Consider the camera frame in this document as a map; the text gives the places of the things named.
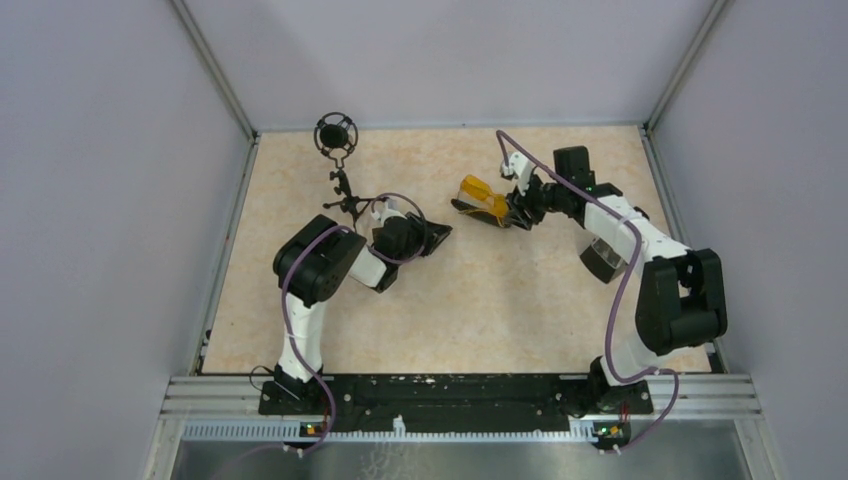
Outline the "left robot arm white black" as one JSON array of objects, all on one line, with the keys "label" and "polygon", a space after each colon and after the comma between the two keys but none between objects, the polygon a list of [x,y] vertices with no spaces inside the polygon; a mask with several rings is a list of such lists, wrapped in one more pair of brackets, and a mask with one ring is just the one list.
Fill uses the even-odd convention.
[{"label": "left robot arm white black", "polygon": [[419,214],[391,212],[377,216],[367,240],[319,214],[278,250],[272,270],[282,292],[286,339],[271,384],[292,410],[308,413],[319,404],[315,377],[323,368],[324,317],[343,281],[354,279],[382,293],[402,264],[431,255],[452,231]]}]

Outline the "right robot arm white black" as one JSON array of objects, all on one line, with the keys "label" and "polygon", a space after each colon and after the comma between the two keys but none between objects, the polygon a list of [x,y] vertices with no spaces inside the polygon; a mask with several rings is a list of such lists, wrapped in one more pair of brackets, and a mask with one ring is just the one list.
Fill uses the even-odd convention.
[{"label": "right robot arm white black", "polygon": [[542,163],[522,151],[505,157],[501,175],[514,181],[508,218],[525,230],[562,213],[592,239],[581,253],[599,280],[621,283],[605,330],[604,352],[589,367],[576,412],[612,412],[638,398],[640,382],[669,359],[723,336],[728,328],[721,260],[654,226],[611,183],[598,183],[584,146],[555,151],[550,182]]}]

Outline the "black glasses case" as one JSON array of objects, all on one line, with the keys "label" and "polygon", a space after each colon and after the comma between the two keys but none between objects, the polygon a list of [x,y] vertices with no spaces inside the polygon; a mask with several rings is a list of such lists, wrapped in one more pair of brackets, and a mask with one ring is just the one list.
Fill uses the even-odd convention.
[{"label": "black glasses case", "polygon": [[496,215],[492,208],[483,208],[482,206],[477,206],[462,201],[458,198],[451,199],[450,203],[452,207],[457,210],[458,213],[461,215],[464,215],[477,221],[481,221],[487,225],[495,226],[497,228],[509,228],[509,225],[504,220],[504,218],[502,216]]}]

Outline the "orange sunglasses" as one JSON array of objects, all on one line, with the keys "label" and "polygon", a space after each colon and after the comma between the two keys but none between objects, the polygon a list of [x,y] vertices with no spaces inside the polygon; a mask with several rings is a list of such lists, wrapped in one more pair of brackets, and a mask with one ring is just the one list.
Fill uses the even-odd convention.
[{"label": "orange sunglasses", "polygon": [[483,180],[474,175],[466,175],[460,182],[460,191],[476,202],[474,213],[486,213],[492,216],[498,225],[503,225],[509,211],[506,197],[495,193]]}]

